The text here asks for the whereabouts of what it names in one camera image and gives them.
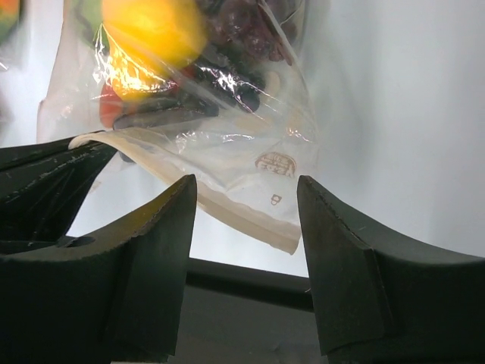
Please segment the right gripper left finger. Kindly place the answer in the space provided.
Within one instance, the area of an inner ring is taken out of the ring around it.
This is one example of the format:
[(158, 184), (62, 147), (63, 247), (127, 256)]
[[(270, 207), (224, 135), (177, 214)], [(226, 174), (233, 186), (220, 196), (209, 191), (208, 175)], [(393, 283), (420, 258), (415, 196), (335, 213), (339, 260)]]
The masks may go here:
[(78, 238), (1, 244), (3, 363), (161, 363), (177, 347), (197, 183)]

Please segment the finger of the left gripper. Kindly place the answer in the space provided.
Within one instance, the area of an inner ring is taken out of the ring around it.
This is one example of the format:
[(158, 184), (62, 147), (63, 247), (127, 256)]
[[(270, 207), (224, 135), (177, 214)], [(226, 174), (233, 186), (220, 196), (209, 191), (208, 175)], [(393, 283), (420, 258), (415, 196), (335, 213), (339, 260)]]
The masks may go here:
[(1, 149), (1, 240), (55, 242), (72, 225), (115, 149), (71, 139)]

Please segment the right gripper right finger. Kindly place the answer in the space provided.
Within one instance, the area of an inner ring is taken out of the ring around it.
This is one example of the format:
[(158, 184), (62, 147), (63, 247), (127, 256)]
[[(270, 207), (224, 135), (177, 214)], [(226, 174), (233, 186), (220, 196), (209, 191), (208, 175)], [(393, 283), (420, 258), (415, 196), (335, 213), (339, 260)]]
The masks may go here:
[(484, 260), (401, 234), (299, 178), (322, 354), (331, 363), (482, 363)]

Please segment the yellow fake lemon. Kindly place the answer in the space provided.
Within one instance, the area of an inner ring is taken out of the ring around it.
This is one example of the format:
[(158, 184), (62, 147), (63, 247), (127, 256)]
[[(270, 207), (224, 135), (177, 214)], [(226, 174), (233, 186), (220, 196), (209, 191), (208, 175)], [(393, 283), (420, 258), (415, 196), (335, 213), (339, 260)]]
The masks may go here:
[(124, 101), (155, 92), (193, 63), (208, 40), (195, 1), (103, 1), (109, 83)]

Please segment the clear zip top bag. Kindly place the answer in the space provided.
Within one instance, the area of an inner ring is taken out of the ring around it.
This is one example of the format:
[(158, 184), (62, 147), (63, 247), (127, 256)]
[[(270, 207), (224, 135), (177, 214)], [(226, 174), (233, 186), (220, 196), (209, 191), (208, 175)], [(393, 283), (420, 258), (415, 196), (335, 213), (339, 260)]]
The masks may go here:
[(70, 148), (97, 141), (114, 147), (167, 184), (185, 174), (198, 183), (198, 203), (226, 225), (286, 253), (301, 237), (296, 184), (312, 172), (318, 129), (297, 52), (305, 2), (295, 22), (291, 62), (263, 67), (268, 86), (257, 111), (223, 104), (216, 117), (115, 130), (117, 101), (109, 83), (103, 1), (66, 1), (48, 92), (39, 107), (42, 142), (70, 138)]

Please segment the dark fake grapes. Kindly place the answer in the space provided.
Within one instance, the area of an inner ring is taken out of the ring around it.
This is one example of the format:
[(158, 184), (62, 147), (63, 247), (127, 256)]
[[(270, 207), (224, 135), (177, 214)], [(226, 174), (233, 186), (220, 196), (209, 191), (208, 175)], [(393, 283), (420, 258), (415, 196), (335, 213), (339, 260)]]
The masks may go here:
[(252, 113), (268, 86), (263, 67), (291, 62), (301, 1), (195, 1), (205, 19), (207, 44), (190, 65), (172, 71), (138, 101), (117, 101), (106, 120), (115, 130), (155, 127), (216, 117), (227, 104)]

